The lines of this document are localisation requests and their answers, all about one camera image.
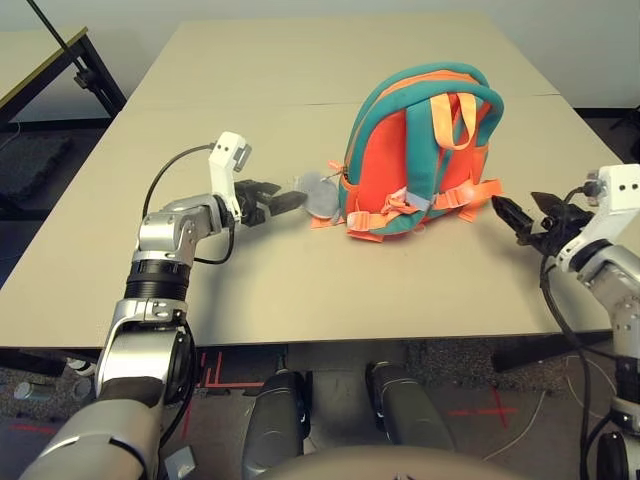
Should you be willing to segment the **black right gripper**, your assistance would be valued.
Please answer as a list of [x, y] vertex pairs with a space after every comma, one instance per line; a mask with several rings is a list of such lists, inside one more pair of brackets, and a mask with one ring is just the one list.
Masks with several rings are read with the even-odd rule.
[[[545, 215], [541, 222], [543, 231], [533, 235], [532, 243], [543, 255], [556, 256], [593, 218], [591, 211], [566, 203], [555, 194], [532, 192], [531, 197]], [[517, 242], [528, 243], [532, 219], [524, 210], [504, 196], [493, 196], [491, 204], [498, 217], [513, 230]]]

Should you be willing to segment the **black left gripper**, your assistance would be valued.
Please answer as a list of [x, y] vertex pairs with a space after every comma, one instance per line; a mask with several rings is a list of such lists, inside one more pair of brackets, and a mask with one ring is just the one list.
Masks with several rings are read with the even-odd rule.
[[298, 209], [308, 198], [306, 193], [299, 191], [276, 195], [281, 187], [270, 182], [241, 180], [237, 181], [234, 187], [241, 211], [241, 224], [247, 227], [265, 222], [265, 212], [260, 204], [269, 204], [270, 216], [274, 217]]

